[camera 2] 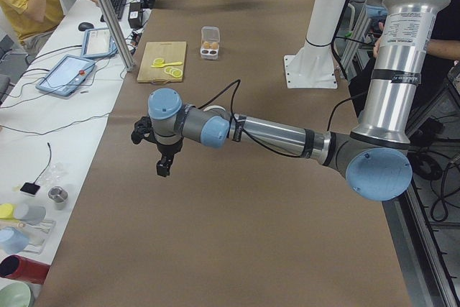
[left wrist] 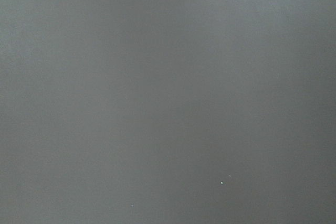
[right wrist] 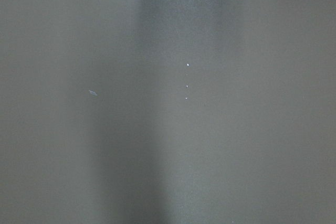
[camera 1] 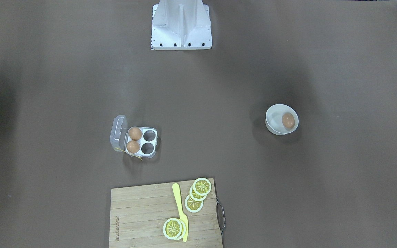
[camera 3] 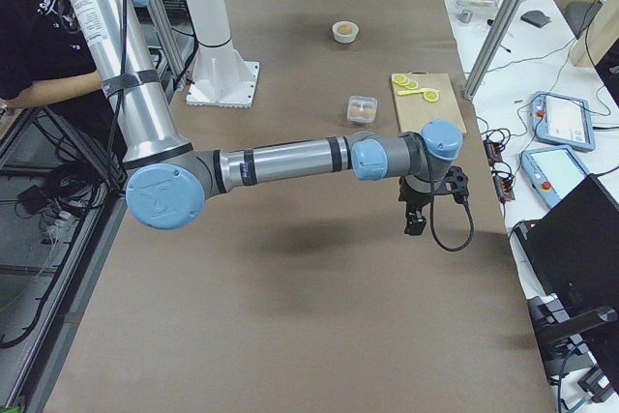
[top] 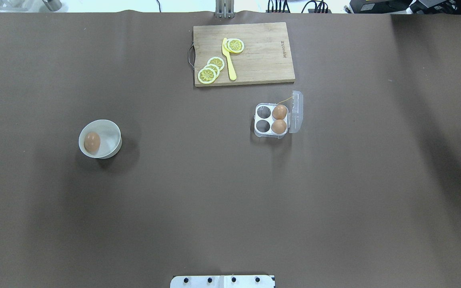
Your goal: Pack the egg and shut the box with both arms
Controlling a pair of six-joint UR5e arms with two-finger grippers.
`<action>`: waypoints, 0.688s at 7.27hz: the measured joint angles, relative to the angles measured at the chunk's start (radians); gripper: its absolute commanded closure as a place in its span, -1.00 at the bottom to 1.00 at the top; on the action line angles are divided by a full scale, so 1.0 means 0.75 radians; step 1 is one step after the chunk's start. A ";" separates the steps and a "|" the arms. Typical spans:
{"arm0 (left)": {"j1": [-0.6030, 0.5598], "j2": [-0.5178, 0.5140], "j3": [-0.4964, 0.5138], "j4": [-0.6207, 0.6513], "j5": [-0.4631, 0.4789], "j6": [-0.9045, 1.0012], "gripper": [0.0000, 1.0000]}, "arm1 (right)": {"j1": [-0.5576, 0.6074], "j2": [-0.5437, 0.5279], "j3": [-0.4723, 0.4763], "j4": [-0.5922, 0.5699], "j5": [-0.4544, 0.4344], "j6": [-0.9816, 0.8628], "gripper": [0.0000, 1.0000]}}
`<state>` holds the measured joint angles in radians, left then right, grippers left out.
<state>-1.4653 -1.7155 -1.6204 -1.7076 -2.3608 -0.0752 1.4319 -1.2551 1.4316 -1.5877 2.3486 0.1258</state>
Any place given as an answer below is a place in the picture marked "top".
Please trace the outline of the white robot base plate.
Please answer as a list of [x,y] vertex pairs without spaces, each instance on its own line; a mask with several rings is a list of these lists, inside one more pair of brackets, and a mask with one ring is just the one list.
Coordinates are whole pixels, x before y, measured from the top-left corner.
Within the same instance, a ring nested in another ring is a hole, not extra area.
[[270,275],[202,275],[175,276],[170,288],[275,288]]

